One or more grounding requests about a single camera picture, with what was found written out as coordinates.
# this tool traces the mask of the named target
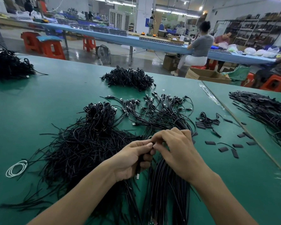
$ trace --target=shelving unit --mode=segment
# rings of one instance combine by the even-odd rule
[[[252,47],[273,45],[281,34],[281,25],[277,25],[281,23],[281,20],[245,19],[219,20],[218,22],[224,22],[224,24],[229,22],[225,33],[230,31],[232,33],[231,38],[234,39],[233,43],[238,45]]]

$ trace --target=floor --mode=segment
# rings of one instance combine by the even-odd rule
[[[4,27],[0,29],[2,37],[4,39],[5,45],[9,50],[16,51],[18,53],[30,54],[39,56],[36,52],[26,52],[24,47],[24,42],[20,38],[20,35],[24,31],[29,31],[26,29],[16,29],[11,27]],[[67,40],[69,52],[66,51],[66,46],[62,43],[64,54],[67,60],[77,61],[89,64],[102,65],[102,62],[96,57],[95,50],[87,52],[83,50],[83,41]],[[149,52],[142,48],[135,48],[133,54],[133,61],[131,66],[129,66],[129,47],[124,45],[111,44],[107,42],[96,41],[96,45],[105,45],[110,49],[111,53],[111,64],[104,64],[105,66],[116,67],[119,65],[124,68],[133,68],[133,69],[143,69],[145,72],[158,73],[164,75],[170,75],[170,71],[162,67],[163,59],[165,52],[155,51]],[[183,66],[181,68],[180,77],[185,77],[188,66]]]

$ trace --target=green bag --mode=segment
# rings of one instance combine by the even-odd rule
[[[222,72],[222,75],[228,75],[231,79],[231,85],[240,86],[242,81],[246,80],[250,72],[250,67],[238,66],[232,72]]]

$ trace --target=plastic strip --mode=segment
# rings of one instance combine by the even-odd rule
[[[216,105],[219,105],[222,107],[223,110],[225,110],[225,107],[222,106],[222,104],[217,100],[217,98],[215,98],[215,96],[211,93],[211,91],[202,83],[199,83],[198,84],[200,85],[200,87],[203,89],[203,91],[208,95],[208,97],[214,101],[214,103]]]

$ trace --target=green tabletop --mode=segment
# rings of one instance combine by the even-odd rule
[[[267,90],[259,90],[249,87],[238,87],[227,84],[217,84],[213,82],[204,81],[205,85],[209,90],[228,108],[235,117],[245,122],[247,125],[244,127],[248,132],[255,138],[255,140],[268,152],[272,158],[281,167],[281,147],[273,140],[273,138],[266,132],[265,125],[251,119],[248,113],[245,113],[232,104],[233,100],[229,98],[229,92],[235,92],[237,90],[250,91],[270,98],[276,98],[277,101],[281,102],[281,93]]]
[[[11,165],[23,158],[30,158],[38,148],[53,140],[51,136],[39,135],[56,133],[58,130],[51,123],[61,128],[73,124],[76,118],[83,115],[77,112],[81,112],[84,106],[104,100],[100,96],[143,99],[144,94],[151,93],[150,90],[138,92],[134,88],[108,87],[99,77],[112,69],[109,67],[36,56],[28,58],[37,71],[49,76],[36,75],[21,81],[0,82],[0,204],[20,203],[31,184],[33,187],[37,185],[39,177],[34,171],[43,167],[41,162],[31,166],[19,181],[17,178],[5,177],[5,172]],[[206,95],[200,87],[201,81],[148,74],[154,77],[157,84],[152,91],[180,97],[187,95],[192,99],[192,121],[195,122],[195,118],[205,112],[210,118],[215,118],[215,113],[219,113],[236,122],[227,111]],[[130,130],[132,123],[125,120],[119,128]],[[215,130],[221,138],[211,134],[210,129],[198,129],[199,135],[194,140],[200,155],[221,176],[232,194],[258,223],[281,224],[281,170],[258,145],[248,146],[248,138],[240,139],[236,136],[243,132],[242,128],[221,121],[219,126],[215,126]],[[219,152],[218,148],[224,145],[206,145],[205,140],[229,145],[239,143],[244,148],[237,150],[239,159],[235,159],[230,150]],[[141,191],[136,190],[136,198],[140,205],[146,187],[144,176],[138,183]],[[36,213],[37,211],[0,209],[0,224],[23,225]],[[206,206],[193,191],[190,194],[189,224],[214,224]]]

